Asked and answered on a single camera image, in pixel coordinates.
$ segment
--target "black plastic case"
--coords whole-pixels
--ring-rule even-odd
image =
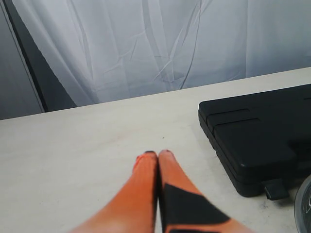
[[[199,104],[199,121],[237,192],[288,196],[311,174],[311,84]]]

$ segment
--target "white tabletop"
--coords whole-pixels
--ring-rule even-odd
[[[282,201],[241,197],[198,104],[307,83],[311,68],[0,121],[0,232],[66,232],[116,194],[137,155],[169,148],[221,210],[257,232],[293,233],[295,190]]]

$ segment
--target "white fabric backdrop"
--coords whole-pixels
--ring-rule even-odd
[[[78,105],[311,66],[310,0],[13,0]]]

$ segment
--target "orange object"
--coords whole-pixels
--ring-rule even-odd
[[[163,150],[159,154],[159,166],[164,233],[252,232],[213,206],[185,175],[172,152]]]
[[[137,157],[131,177],[119,193],[72,233],[153,233],[157,169],[156,153]]]

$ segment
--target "wrinkled fabric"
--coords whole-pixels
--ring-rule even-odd
[[[311,64],[309,0],[13,0],[78,105]]]

